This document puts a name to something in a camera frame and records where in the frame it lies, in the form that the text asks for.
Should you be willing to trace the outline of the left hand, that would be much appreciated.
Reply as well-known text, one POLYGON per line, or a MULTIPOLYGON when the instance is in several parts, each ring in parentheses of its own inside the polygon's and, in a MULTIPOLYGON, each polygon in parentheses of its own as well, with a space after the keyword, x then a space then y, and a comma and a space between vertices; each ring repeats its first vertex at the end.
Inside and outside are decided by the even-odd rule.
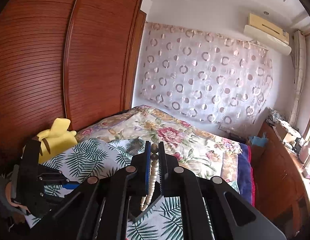
POLYGON ((11 201, 11 182, 7 183, 6 184, 6 187, 5 187, 5 196, 6 196, 6 199, 8 201, 8 203, 13 206, 13 207, 22 207, 22 205, 20 204, 16 204, 14 202, 11 201))

